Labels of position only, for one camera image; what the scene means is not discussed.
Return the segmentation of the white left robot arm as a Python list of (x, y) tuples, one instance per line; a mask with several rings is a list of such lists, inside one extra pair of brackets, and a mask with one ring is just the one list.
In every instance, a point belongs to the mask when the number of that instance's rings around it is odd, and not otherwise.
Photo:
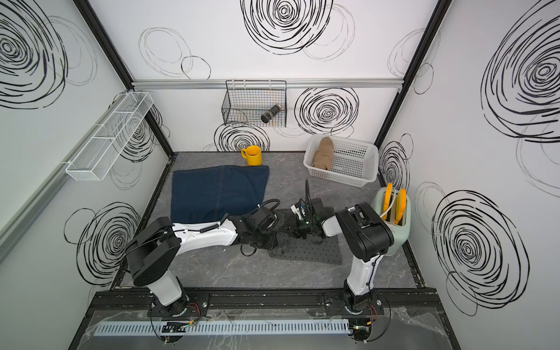
[(136, 287), (147, 287), (164, 316), (182, 316), (191, 306), (182, 283), (169, 270), (178, 255), (212, 246), (250, 246), (271, 250), (286, 214), (259, 206), (249, 214), (225, 214), (211, 223), (172, 223), (160, 217), (126, 246), (124, 259)]

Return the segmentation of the white plastic basket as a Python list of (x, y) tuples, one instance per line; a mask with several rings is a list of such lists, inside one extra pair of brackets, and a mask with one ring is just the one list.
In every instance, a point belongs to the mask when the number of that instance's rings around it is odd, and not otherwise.
[[(334, 145), (331, 170), (312, 166), (314, 155), (325, 138), (330, 138)], [(364, 141), (317, 134), (308, 143), (303, 165), (311, 176), (362, 188), (378, 176), (379, 150)]]

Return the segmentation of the tan brown skirt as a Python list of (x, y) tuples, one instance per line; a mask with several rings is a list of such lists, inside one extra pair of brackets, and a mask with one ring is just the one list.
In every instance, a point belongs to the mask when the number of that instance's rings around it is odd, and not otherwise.
[(314, 154), (312, 166), (316, 169), (331, 171), (333, 162), (334, 143), (330, 137), (325, 137), (319, 143), (319, 147)]

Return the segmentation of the dark blue skirt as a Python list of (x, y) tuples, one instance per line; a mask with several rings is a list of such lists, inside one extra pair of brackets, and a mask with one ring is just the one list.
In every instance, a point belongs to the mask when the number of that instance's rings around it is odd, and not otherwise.
[(263, 202), (268, 166), (215, 166), (175, 171), (172, 176), (171, 221), (210, 223), (225, 214), (247, 214)]

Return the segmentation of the grey polka dot skirt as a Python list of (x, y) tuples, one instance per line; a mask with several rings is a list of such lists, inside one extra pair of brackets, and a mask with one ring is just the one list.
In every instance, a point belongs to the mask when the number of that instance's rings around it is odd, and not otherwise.
[(274, 243), (268, 250), (268, 256), (280, 260), (341, 265), (338, 238), (326, 235), (323, 222), (316, 214), (307, 220), (300, 220), (293, 213), (287, 215), (283, 225), (274, 234)]

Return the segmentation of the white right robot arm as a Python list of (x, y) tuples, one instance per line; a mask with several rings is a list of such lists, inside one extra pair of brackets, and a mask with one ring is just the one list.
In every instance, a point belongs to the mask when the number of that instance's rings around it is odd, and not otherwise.
[(287, 210), (287, 215), (295, 221), (294, 232), (300, 236), (344, 237), (353, 255), (341, 296), (345, 309), (350, 314), (361, 314), (366, 309), (381, 314), (383, 303), (374, 293), (373, 280), (380, 262), (395, 243), (382, 216), (366, 202), (335, 211), (324, 207), (319, 198), (310, 204), (300, 201)]

